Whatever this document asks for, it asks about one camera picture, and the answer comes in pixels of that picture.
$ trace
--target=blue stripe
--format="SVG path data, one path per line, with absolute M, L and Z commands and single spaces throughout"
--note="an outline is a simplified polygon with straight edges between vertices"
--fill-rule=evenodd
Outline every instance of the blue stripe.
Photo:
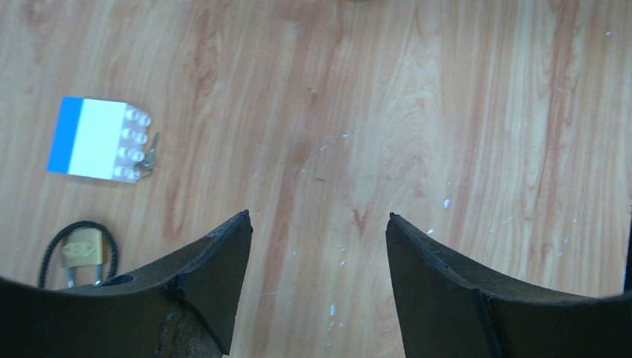
M 83 98 L 64 97 L 61 101 L 51 156 L 48 158 L 50 172 L 68 173 L 82 106 Z

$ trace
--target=black cord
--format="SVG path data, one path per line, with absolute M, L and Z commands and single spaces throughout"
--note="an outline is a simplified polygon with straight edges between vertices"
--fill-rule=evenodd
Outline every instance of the black cord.
M 101 231 L 101 234 L 107 241 L 107 244 L 110 246 L 110 252 L 112 253 L 112 256 L 110 258 L 110 271 L 107 273 L 107 280 L 116 276 L 116 270 L 119 266 L 119 250 L 116 248 L 116 242 L 114 242 L 114 236 L 112 236 L 112 233 L 105 226 L 97 224 L 96 222 L 75 222 L 74 224 L 70 224 L 63 228 L 57 235 L 55 235 L 51 243 L 48 244 L 46 252 L 44 253 L 44 258 L 42 259 L 42 267 L 39 269 L 39 280 L 37 281 L 37 286 L 39 288 L 43 289 L 46 285 L 46 272 L 48 271 L 48 264 L 51 261 L 51 256 L 53 256 L 53 251 L 57 247 L 57 244 L 59 244 L 60 241 L 68 236 L 72 231 L 85 227 Z

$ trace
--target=wooden floor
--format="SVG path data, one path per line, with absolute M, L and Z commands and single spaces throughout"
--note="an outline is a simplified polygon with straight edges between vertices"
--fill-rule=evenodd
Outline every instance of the wooden floor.
M 124 272 L 249 209 L 232 357 L 403 357 L 389 212 L 521 280 L 616 294 L 631 39 L 625 0 L 2 1 L 0 274 L 35 284 L 79 219 Z M 154 176 L 47 173 L 63 95 L 149 111 Z

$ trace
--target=wooden tabletop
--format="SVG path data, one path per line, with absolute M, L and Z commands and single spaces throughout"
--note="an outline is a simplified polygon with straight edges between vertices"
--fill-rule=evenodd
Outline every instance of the wooden tabletop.
M 35 284 L 80 219 L 125 272 L 249 209 L 233 357 L 403 357 L 390 212 L 521 280 L 616 294 L 631 39 L 625 0 L 2 1 L 0 274 Z M 48 173 L 64 95 L 147 110 L 154 175 Z

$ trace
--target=metal key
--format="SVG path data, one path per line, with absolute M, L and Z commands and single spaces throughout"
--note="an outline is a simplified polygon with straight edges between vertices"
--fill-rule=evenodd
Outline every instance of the metal key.
M 146 178 L 154 173 L 154 168 L 156 167 L 156 146 L 159 139 L 160 133 L 154 134 L 154 140 L 151 142 L 149 151 L 145 154 L 145 159 L 136 164 L 136 168 L 143 173 L 141 178 Z

